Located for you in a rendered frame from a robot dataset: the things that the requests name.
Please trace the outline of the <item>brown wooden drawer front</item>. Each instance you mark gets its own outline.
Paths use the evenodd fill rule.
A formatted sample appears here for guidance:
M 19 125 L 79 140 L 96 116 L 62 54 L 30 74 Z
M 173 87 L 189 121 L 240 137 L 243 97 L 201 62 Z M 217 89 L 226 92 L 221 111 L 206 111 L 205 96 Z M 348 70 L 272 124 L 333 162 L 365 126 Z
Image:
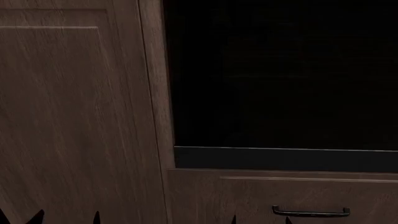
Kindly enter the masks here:
M 285 224 L 272 212 L 342 212 L 289 217 L 292 224 L 398 224 L 398 174 L 170 169 L 171 224 Z

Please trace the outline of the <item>brown wooden cabinet frame post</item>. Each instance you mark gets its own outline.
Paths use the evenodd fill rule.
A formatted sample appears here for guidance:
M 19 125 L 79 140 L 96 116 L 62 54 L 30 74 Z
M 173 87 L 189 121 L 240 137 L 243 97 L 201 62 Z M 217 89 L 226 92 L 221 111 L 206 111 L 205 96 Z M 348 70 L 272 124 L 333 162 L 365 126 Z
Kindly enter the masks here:
M 163 169 L 173 169 L 174 131 L 162 0 L 139 0 L 157 145 Z

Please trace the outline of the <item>black built-in oven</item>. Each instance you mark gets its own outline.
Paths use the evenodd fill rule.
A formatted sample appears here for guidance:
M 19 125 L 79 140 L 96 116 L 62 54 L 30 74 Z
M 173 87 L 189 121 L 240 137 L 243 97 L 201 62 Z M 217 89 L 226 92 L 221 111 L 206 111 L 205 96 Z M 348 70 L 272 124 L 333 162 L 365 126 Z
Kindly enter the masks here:
M 179 169 L 398 173 L 398 0 L 163 0 Z

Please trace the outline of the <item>tall brown wooden cabinet door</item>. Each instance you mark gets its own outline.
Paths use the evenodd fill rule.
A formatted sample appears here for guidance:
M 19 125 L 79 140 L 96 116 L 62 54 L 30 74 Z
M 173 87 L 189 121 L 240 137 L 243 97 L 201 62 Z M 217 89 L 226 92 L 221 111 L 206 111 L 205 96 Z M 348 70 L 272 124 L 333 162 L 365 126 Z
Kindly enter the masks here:
M 137 0 L 0 0 L 0 209 L 166 223 Z

